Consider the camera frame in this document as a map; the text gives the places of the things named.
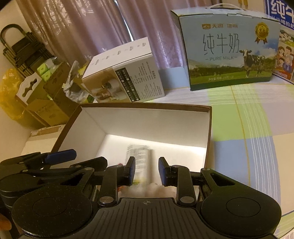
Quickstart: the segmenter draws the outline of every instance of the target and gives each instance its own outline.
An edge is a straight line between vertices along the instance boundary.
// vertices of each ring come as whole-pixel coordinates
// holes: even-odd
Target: gold medal emblem
[[[257,36],[256,42],[259,43],[260,40],[263,40],[263,43],[267,43],[266,37],[268,36],[268,26],[264,22],[260,22],[255,27],[255,34]]]

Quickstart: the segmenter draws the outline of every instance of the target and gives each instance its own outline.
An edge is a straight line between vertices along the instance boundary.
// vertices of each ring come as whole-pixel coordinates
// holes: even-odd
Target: blue milk box
[[[280,42],[273,74],[294,81],[294,11],[283,0],[265,0],[266,14],[281,23]]]
[[[171,12],[191,90],[270,80],[279,44],[277,19],[242,9]]]

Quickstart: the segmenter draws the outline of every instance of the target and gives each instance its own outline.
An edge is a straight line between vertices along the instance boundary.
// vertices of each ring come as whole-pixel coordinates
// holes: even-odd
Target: plastic packaging
[[[54,65],[53,67],[51,67],[51,68],[49,69],[50,72],[51,72],[51,74],[53,74],[53,73],[57,70],[58,66],[59,66],[59,65]]]
[[[24,108],[15,99],[22,79],[16,69],[9,69],[2,78],[0,106],[12,120],[24,117]]]
[[[66,83],[63,86],[63,91],[65,92],[67,98],[71,99],[74,102],[82,104],[88,102],[88,98],[91,95],[89,94],[89,92],[81,89],[76,83],[74,83],[74,77],[79,76],[78,70],[79,63],[77,61],[74,61],[67,77]]]
[[[43,74],[45,74],[48,70],[49,70],[49,68],[46,66],[45,63],[41,64],[41,65],[37,68],[37,71],[38,71],[39,75],[43,75]]]
[[[127,149],[126,162],[130,156],[136,159],[136,170],[134,175],[133,184],[141,184],[146,186],[150,183],[150,161],[149,161],[150,148],[146,145],[129,145]]]
[[[48,69],[51,69],[55,66],[53,60],[55,60],[56,57],[50,58],[48,60],[45,61],[45,65],[47,66]]]

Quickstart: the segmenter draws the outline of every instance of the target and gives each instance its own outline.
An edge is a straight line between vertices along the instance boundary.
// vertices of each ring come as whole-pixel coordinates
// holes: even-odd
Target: wall
[[[242,3],[242,8],[245,9],[244,3],[246,0],[223,0],[223,3],[231,3],[235,6],[240,6],[239,3]],[[252,11],[264,11],[264,0],[247,0],[248,3],[248,10]]]
[[[25,31],[30,30],[16,0],[12,0],[0,11],[0,30],[12,23],[20,25]],[[16,29],[8,30],[5,36],[6,41],[11,45],[23,37]],[[0,43],[0,81],[2,81],[6,70],[12,67],[10,62],[2,55],[3,49],[4,46]],[[11,120],[0,108],[0,161],[19,156],[30,136],[30,132],[31,129],[24,128]]]

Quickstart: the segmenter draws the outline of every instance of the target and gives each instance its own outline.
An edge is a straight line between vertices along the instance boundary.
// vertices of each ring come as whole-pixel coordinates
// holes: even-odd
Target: cardboard box
[[[62,85],[67,80],[69,71],[69,65],[66,62],[62,62],[52,74],[50,79],[45,83],[44,90],[51,98],[54,98],[58,91],[62,88]]]
[[[65,124],[78,107],[62,89],[69,70],[67,63],[61,63],[50,79],[41,81],[27,100],[27,110],[35,112],[50,126]]]
[[[52,152],[74,149],[68,167],[104,156],[108,166],[125,163],[129,145],[150,148],[150,182],[161,184],[158,159],[199,172],[206,166],[211,135],[211,107],[156,103],[82,104],[60,133]]]
[[[35,99],[26,109],[35,112],[50,126],[65,124],[69,120],[69,116],[49,99]]]
[[[294,81],[294,16],[293,9],[283,0],[266,0],[265,13],[281,23],[279,46],[273,74]]]
[[[147,37],[94,56],[82,81],[98,102],[143,102],[164,96]]]
[[[64,125],[57,125],[33,130],[30,137],[26,141],[21,155],[34,152],[50,152],[63,128]]]
[[[280,23],[261,12],[196,7],[172,10],[191,90],[269,81]]]
[[[73,78],[73,82],[76,83],[82,90],[86,90],[85,86],[83,85],[82,76],[75,76]]]

